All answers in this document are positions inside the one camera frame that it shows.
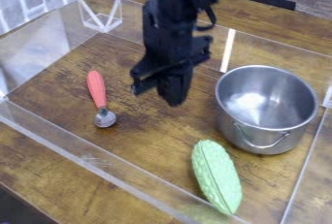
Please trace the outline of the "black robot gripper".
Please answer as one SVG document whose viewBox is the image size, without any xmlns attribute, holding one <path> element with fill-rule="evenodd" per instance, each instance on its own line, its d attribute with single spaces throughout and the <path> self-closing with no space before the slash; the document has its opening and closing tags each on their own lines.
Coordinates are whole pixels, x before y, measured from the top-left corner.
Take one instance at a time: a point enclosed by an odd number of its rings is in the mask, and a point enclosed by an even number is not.
<svg viewBox="0 0 332 224">
<path fill-rule="evenodd" d="M 135 96 L 157 86 L 158 95 L 171 107 L 183 103 L 193 67 L 209 59 L 210 36 L 194 37 L 197 10 L 179 2 L 147 0 L 143 5 L 145 57 L 130 71 Z"/>
</svg>

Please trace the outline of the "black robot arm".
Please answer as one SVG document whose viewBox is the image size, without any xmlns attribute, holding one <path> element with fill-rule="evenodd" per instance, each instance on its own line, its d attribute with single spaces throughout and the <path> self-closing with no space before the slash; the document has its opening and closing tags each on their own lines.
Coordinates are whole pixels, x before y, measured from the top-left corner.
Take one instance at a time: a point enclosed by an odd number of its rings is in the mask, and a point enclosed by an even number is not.
<svg viewBox="0 0 332 224">
<path fill-rule="evenodd" d="M 151 88 L 173 107 L 187 97 L 193 68 L 210 56 L 213 37 L 196 37 L 196 31 L 213 28 L 200 26 L 197 15 L 204 12 L 217 21 L 212 5 L 218 0 L 147 0 L 143 5 L 145 57 L 130 71 L 133 93 Z"/>
</svg>

